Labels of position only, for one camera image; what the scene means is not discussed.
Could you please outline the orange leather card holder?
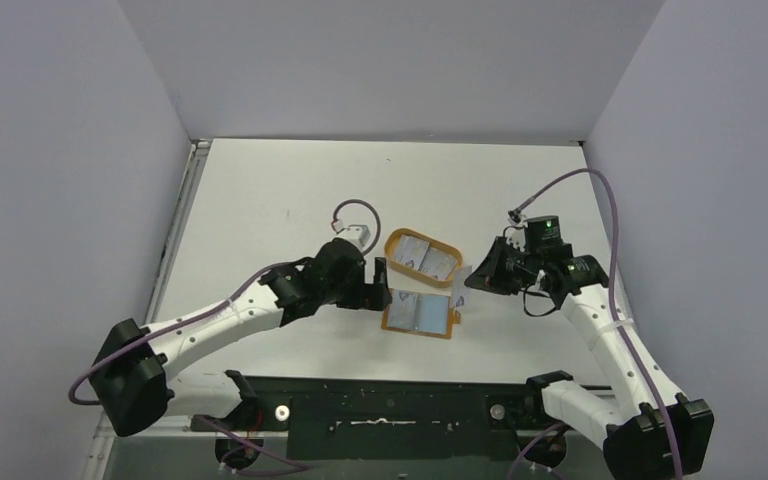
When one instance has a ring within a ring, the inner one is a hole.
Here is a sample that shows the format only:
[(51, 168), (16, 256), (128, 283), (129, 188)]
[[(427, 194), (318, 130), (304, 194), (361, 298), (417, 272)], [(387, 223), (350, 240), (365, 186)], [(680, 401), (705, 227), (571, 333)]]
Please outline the orange leather card holder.
[(390, 290), (392, 302), (384, 310), (381, 329), (403, 334), (450, 339), (461, 313), (448, 295)]

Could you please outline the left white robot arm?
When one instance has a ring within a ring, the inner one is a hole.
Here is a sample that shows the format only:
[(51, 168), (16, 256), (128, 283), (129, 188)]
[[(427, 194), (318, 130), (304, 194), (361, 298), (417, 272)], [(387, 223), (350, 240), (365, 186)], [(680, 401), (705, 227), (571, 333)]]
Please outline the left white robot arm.
[(325, 306), (384, 311), (392, 301), (387, 261), (373, 260), (370, 282), (366, 265), (357, 241), (334, 238), (313, 257), (262, 268), (229, 298), (187, 317), (148, 326), (132, 319), (115, 324), (87, 376), (114, 432), (131, 436), (180, 415), (247, 427), (257, 404), (244, 394), (241, 374), (191, 380), (183, 371), (245, 337), (312, 317)]

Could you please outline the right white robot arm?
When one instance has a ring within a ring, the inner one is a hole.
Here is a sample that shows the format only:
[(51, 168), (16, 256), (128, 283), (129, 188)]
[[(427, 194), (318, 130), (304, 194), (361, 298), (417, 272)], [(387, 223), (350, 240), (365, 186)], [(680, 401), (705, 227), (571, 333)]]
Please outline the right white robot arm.
[(612, 304), (610, 278), (591, 255), (575, 255), (554, 215), (526, 219), (497, 236), (465, 285), (497, 295), (544, 293), (586, 342), (615, 400), (561, 370), (527, 379), (525, 419), (562, 422), (602, 451), (615, 479), (676, 479), (701, 471), (714, 426), (657, 365), (631, 318)]

